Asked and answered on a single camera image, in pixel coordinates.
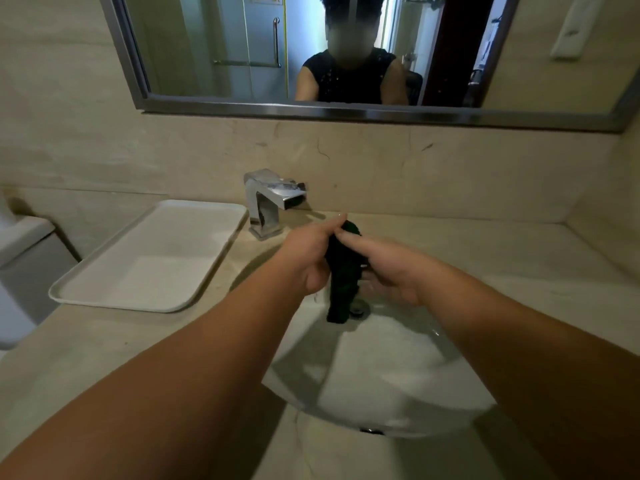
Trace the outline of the white toilet tank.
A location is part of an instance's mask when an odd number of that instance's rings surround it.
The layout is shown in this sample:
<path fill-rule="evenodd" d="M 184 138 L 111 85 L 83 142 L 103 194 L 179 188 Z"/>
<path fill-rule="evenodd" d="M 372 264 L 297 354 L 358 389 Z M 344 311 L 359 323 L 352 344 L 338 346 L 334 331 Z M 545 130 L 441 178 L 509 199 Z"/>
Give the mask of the white toilet tank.
<path fill-rule="evenodd" d="M 0 191 L 0 353 L 55 311 L 49 289 L 76 264 L 52 222 L 14 214 Z"/>

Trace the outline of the person's left hand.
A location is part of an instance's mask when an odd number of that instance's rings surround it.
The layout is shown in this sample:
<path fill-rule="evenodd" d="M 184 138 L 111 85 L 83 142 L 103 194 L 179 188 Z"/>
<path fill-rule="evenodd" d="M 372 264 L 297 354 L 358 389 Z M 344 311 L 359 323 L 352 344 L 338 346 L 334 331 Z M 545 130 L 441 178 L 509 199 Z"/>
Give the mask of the person's left hand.
<path fill-rule="evenodd" d="M 341 213 L 322 222 L 297 227 L 289 232 L 277 252 L 278 260 L 292 268 L 293 276 L 301 284 L 305 295 L 306 267 L 325 255 L 330 236 L 341 230 L 347 217 L 347 213 Z"/>

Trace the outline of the white rectangular tray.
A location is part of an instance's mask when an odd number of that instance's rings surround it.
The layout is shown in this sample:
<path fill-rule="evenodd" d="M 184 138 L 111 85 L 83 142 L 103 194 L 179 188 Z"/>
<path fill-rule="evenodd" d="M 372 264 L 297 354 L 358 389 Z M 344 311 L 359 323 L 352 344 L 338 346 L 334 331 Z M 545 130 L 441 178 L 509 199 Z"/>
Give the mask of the white rectangular tray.
<path fill-rule="evenodd" d="M 235 203 L 156 203 L 54 282 L 66 305 L 153 313 L 195 299 L 248 211 Z"/>

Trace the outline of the person's right forearm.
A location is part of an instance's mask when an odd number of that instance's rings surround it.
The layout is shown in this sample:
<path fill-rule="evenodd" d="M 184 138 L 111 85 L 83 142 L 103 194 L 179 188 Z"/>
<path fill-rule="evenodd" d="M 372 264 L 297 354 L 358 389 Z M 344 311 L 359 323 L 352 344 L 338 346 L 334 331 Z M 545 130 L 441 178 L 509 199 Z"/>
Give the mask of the person's right forearm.
<path fill-rule="evenodd" d="M 416 290 L 558 478 L 640 480 L 640 356 L 440 262 Z"/>

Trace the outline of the chrome faucet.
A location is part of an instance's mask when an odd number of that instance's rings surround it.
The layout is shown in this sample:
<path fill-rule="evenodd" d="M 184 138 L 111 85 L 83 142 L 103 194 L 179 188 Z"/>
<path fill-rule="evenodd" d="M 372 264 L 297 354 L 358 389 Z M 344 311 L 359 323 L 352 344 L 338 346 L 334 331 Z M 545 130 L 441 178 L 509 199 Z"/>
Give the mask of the chrome faucet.
<path fill-rule="evenodd" d="M 249 210 L 249 231 L 264 241 L 282 233 L 279 211 L 292 209 L 307 199 L 305 183 L 281 178 L 270 169 L 244 174 L 244 188 Z"/>

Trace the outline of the person's right hand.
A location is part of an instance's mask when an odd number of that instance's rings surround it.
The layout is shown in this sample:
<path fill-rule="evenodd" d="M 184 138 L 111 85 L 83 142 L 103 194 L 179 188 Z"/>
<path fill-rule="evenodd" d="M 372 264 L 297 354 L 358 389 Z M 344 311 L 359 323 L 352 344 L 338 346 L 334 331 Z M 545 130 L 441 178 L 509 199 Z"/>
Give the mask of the person's right hand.
<path fill-rule="evenodd" d="M 348 249 L 367 259 L 366 281 L 389 297 L 411 306 L 426 306 L 428 296 L 446 281 L 447 265 L 433 257 L 394 241 L 346 230 L 334 234 Z"/>

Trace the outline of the silver framed wall mirror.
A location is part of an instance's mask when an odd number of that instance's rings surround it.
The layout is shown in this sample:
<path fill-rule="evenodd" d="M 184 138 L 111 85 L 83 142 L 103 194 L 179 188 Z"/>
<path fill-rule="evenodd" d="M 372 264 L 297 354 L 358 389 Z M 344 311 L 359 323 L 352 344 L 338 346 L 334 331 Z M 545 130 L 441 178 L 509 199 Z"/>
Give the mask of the silver framed wall mirror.
<path fill-rule="evenodd" d="M 150 114 L 620 134 L 640 0 L 99 0 Z"/>

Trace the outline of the person's left forearm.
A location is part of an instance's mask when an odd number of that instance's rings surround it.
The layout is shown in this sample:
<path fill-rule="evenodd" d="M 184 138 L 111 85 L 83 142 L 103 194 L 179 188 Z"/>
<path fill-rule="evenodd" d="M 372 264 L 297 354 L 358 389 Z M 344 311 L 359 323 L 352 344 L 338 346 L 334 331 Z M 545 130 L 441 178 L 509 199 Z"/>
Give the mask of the person's left forearm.
<path fill-rule="evenodd" d="M 259 386 L 309 265 L 279 250 L 210 311 L 68 403 L 0 463 L 0 480 L 197 480 Z"/>

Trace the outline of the dark green cloth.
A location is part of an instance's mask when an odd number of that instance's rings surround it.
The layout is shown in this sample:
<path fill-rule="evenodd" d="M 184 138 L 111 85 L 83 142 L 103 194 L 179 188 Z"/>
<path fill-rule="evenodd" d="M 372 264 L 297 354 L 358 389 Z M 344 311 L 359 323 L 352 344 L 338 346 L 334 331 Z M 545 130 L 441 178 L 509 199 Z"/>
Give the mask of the dark green cloth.
<path fill-rule="evenodd" d="M 331 235 L 324 258 L 330 268 L 330 306 L 327 322 L 344 324 L 350 318 L 350 307 L 359 291 L 359 284 L 368 259 Z"/>

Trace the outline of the white round sink basin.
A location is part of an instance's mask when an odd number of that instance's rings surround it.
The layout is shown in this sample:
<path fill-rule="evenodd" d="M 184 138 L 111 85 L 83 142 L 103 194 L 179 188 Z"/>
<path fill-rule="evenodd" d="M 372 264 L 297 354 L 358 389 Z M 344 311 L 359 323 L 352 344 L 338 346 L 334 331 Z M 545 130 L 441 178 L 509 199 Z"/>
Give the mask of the white round sink basin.
<path fill-rule="evenodd" d="M 469 427 L 496 405 L 425 308 L 357 297 L 364 320 L 327 322 L 330 293 L 304 298 L 262 383 L 309 415 L 396 437 Z"/>

